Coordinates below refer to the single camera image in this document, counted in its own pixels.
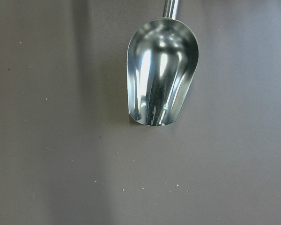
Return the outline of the metal scoop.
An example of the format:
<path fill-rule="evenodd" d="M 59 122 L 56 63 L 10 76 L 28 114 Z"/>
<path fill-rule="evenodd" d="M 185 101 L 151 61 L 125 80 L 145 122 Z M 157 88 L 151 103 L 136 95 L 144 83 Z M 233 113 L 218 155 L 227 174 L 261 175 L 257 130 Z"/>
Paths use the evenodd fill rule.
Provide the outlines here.
<path fill-rule="evenodd" d="M 128 45 L 128 113 L 142 125 L 177 120 L 198 65 L 197 39 L 177 19 L 178 7 L 178 0 L 167 0 L 162 17 L 140 26 Z"/>

